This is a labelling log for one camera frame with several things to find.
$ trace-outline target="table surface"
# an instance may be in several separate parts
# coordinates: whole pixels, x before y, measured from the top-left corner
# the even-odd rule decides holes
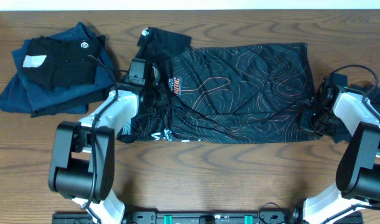
[[[16,72],[12,50],[78,21],[107,36],[121,69],[135,56],[141,31],[152,26],[192,36],[194,47],[307,42],[315,86],[352,63],[373,68],[380,78],[380,11],[0,12],[0,92]],[[362,70],[344,73],[350,83],[373,82]],[[50,223],[56,211],[79,211],[49,190],[47,178],[57,125],[81,117],[31,119],[0,111],[0,223]],[[242,145],[116,142],[113,189],[128,206],[161,211],[257,210],[266,202],[290,207],[335,181],[346,146],[329,138]],[[364,219],[378,224],[380,212],[365,211]]]

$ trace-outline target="green component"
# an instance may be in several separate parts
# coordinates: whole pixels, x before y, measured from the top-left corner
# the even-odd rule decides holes
[[[172,224],[173,223],[173,218],[171,215],[165,215],[164,216],[164,224]]]
[[[245,224],[253,224],[253,216],[245,215]]]

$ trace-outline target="white wall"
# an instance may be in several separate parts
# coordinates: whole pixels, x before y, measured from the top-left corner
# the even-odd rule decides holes
[[[380,9],[380,0],[0,0],[0,11]]]

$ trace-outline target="stack of folded shirts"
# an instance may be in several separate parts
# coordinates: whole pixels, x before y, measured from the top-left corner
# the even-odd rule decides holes
[[[13,113],[87,112],[87,104],[105,100],[114,80],[88,55],[107,67],[113,63],[98,37],[83,23],[48,38],[26,40],[12,52],[17,73],[0,95],[0,109]]]

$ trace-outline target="shirt sleeve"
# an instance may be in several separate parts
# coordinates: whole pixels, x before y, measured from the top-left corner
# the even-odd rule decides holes
[[[137,46],[140,46],[136,58],[151,63],[165,61],[181,54],[190,46],[191,37],[183,34],[148,27],[141,33]]]

